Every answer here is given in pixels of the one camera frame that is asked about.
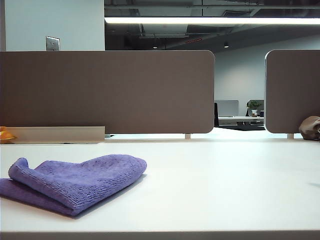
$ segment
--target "microfiber cloth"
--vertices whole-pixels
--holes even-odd
[[[134,183],[145,171],[144,160],[105,155],[82,163],[44,161],[30,169],[19,158],[0,180],[0,195],[67,216],[76,216]]]

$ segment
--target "office chair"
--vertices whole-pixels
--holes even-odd
[[[218,104],[214,103],[214,126],[219,127]]]

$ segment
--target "office desk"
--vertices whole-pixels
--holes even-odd
[[[183,134],[129,137],[1,145],[2,178],[19,157],[31,168],[107,154],[148,164],[138,182],[75,219],[2,198],[1,239],[320,239],[318,141],[221,128],[190,140]]]
[[[248,124],[249,122],[264,124],[263,116],[219,116],[219,125],[239,125]]]

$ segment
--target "potted plant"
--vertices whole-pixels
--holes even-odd
[[[259,102],[257,102],[256,100],[251,100],[251,101],[249,101],[248,103],[247,103],[247,107],[249,108],[249,109],[251,109],[251,111],[252,111],[252,116],[253,117],[256,117],[257,116],[257,108],[258,107],[260,107],[262,104],[261,103],[259,103]]]

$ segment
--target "yellow object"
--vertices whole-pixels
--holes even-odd
[[[16,139],[16,137],[7,131],[7,127],[0,126],[0,142],[6,143],[10,139]]]

